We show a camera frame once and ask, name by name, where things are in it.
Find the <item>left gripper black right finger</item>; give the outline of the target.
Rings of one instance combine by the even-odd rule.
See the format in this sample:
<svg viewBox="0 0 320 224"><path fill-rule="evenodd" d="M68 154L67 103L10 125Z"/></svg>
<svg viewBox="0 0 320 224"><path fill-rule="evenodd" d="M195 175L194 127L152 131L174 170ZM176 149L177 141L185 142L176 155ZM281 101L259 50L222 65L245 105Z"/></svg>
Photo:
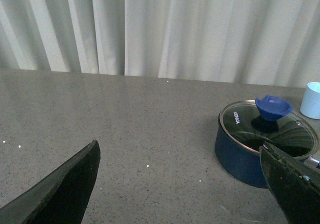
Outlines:
<svg viewBox="0 0 320 224"><path fill-rule="evenodd" d="M268 188L288 223L319 223L319 169L309 167L270 143L259 147Z"/></svg>

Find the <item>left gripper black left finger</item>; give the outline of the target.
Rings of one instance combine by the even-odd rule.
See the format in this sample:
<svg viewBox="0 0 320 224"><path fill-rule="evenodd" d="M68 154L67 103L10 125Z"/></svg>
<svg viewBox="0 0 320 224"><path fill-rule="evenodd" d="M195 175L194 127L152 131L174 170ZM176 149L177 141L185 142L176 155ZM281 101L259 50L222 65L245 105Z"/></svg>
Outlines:
<svg viewBox="0 0 320 224"><path fill-rule="evenodd" d="M101 152L93 140L31 189L1 208L1 223L81 223Z"/></svg>

